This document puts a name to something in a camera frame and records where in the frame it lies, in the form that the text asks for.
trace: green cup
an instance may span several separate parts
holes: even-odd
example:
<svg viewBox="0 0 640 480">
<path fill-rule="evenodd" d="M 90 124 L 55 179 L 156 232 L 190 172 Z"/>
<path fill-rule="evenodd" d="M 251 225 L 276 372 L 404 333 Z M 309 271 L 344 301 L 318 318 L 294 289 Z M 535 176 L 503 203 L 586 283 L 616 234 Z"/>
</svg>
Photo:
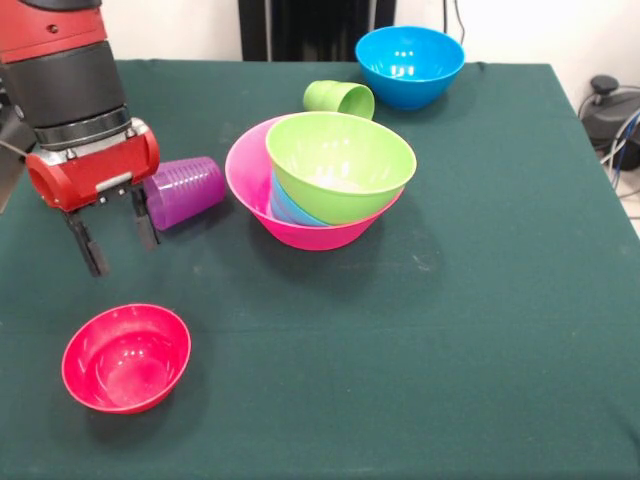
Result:
<svg viewBox="0 0 640 480">
<path fill-rule="evenodd" d="M 359 83 L 317 80 L 311 82 L 302 100 L 305 110 L 348 113 L 371 120 L 376 108 L 373 93 Z"/>
</svg>

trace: purple cup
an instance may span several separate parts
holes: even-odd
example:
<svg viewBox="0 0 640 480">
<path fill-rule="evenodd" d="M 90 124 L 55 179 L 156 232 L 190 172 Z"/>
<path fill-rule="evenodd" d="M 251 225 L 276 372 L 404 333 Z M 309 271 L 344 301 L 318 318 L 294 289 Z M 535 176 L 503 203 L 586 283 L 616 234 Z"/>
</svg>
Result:
<svg viewBox="0 0 640 480">
<path fill-rule="evenodd" d="M 158 230 L 180 223 L 224 198 L 224 176 L 209 157 L 163 162 L 143 182 L 151 220 Z"/>
</svg>

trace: blue bowl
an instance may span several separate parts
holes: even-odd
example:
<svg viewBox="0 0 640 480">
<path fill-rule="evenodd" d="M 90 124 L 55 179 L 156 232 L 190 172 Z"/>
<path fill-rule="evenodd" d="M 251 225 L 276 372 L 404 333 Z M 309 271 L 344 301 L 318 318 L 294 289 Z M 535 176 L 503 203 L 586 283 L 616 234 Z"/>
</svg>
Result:
<svg viewBox="0 0 640 480">
<path fill-rule="evenodd" d="M 271 213 L 282 222 L 306 225 L 308 227 L 328 227 L 329 224 L 321 222 L 309 215 L 294 202 L 284 191 L 274 172 L 271 173 Z"/>
<path fill-rule="evenodd" d="M 385 27 L 356 45 L 369 86 L 387 105 L 416 110 L 438 98 L 464 65 L 464 50 L 453 38 L 422 27 Z"/>
</svg>

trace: red bowl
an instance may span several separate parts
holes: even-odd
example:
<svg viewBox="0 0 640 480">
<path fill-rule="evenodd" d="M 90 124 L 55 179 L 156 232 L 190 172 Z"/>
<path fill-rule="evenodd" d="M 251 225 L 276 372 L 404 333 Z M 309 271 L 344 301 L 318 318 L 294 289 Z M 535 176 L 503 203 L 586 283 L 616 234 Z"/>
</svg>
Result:
<svg viewBox="0 0 640 480">
<path fill-rule="evenodd" d="M 89 408 L 138 413 L 169 395 L 190 353 L 189 330 L 175 313 L 124 305 L 92 318 L 73 336 L 62 357 L 62 380 Z"/>
</svg>

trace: white wall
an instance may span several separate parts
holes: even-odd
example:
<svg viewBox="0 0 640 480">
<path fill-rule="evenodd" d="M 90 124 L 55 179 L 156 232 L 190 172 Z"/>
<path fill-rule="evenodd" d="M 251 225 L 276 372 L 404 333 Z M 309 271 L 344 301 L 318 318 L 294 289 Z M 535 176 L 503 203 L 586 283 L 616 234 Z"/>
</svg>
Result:
<svg viewBox="0 0 640 480">
<path fill-rule="evenodd" d="M 450 32 L 456 36 L 449 3 Z M 469 61 L 551 63 L 574 107 L 595 74 L 640 85 L 640 0 L 459 5 Z M 242 59 L 237 0 L 105 0 L 103 15 L 117 58 Z M 396 24 L 441 29 L 441 0 L 397 0 Z"/>
<path fill-rule="evenodd" d="M 105 0 L 102 15 L 116 58 L 242 60 L 237 0 Z"/>
<path fill-rule="evenodd" d="M 449 0 L 449 26 L 458 36 Z M 551 63 L 574 107 L 589 79 L 640 85 L 640 0 L 459 0 L 469 61 Z M 442 28 L 440 0 L 398 0 L 396 24 Z"/>
</svg>

